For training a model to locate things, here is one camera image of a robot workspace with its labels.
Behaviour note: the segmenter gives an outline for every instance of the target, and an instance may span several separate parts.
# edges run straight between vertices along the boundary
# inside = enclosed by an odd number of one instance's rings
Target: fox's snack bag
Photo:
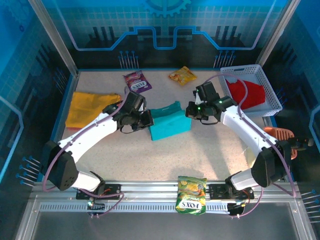
[[[181,214],[204,214],[206,212],[206,186],[206,178],[179,176],[176,211]]]
[[[152,86],[146,80],[141,70],[135,71],[123,77],[129,89],[136,92],[137,94],[152,89]]]
[[[178,82],[181,86],[185,85],[188,82],[191,82],[195,79],[197,79],[197,76],[194,75],[189,68],[186,66],[180,68],[177,71],[174,71],[169,75],[169,78],[173,81]]]

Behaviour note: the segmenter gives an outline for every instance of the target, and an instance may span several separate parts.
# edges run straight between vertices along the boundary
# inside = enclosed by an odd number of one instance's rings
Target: white plastic basket
[[[257,106],[245,109],[243,112],[247,116],[251,116],[251,117],[274,116],[282,110],[282,106],[274,90],[272,89],[267,79],[267,76],[265,75],[260,65],[252,64],[252,65],[243,65],[243,66],[222,67],[220,71],[222,74],[232,74],[235,76],[239,76],[239,78],[242,80],[259,84],[264,87],[265,102],[263,104],[259,104]],[[219,77],[219,81],[220,81],[223,93],[226,96],[229,96],[232,98],[232,95],[229,91],[226,80],[228,80],[229,83],[235,83],[237,79],[230,76]]]

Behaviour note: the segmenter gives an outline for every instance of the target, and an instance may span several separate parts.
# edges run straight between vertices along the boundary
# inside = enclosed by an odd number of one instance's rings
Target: beige table surface
[[[131,71],[81,72],[77,92],[124,94],[123,75]],[[185,86],[168,79],[171,71],[143,71],[152,89],[142,93],[149,109],[168,106],[180,101],[182,109],[194,101],[193,90],[214,71],[194,71],[198,78]],[[213,81],[223,96],[218,79]],[[262,118],[253,119],[263,127]],[[75,133],[65,129],[63,138]],[[82,171],[94,171],[106,180],[168,181],[178,176],[224,180],[248,168],[252,156],[238,136],[222,123],[205,126],[192,121],[191,131],[152,141],[148,129],[132,134],[117,131],[89,149],[77,163]]]

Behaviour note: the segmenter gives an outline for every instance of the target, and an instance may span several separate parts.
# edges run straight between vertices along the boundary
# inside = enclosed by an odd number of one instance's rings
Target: green chip bag
[[[206,186],[206,178],[179,176],[176,211],[181,214],[204,214],[206,212]]]

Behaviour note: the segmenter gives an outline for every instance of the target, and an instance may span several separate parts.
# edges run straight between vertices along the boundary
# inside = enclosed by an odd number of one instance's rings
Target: yellow cloth
[[[106,106],[120,100],[121,96],[118,94],[74,92],[65,126],[82,129],[102,113]]]

